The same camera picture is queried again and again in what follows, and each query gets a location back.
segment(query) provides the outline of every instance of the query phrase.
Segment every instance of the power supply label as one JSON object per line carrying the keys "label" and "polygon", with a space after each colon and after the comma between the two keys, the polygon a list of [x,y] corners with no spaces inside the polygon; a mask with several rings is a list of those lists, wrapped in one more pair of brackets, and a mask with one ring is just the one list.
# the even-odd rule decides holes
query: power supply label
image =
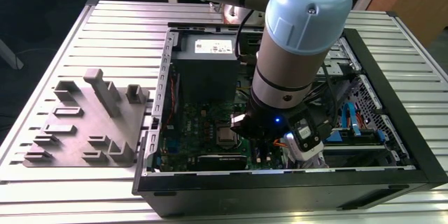
{"label": "power supply label", "polygon": [[197,54],[233,54],[233,41],[218,39],[199,39],[195,42]]}

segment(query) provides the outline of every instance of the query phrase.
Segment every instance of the slotted table surface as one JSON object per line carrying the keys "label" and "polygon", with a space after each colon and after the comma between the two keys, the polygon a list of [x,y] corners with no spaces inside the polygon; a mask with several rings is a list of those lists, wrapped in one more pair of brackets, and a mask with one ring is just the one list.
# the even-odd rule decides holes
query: slotted table surface
{"label": "slotted table surface", "polygon": [[[169,22],[222,23],[209,5],[90,1],[0,147],[0,222],[165,221],[131,194],[135,167],[27,168],[25,153],[57,104],[53,87],[102,68],[117,87],[157,89]],[[399,18],[353,12],[358,29],[442,166],[448,170],[448,77]],[[145,118],[150,125],[150,116]],[[194,217],[194,223],[443,223],[448,186],[369,210]]]}

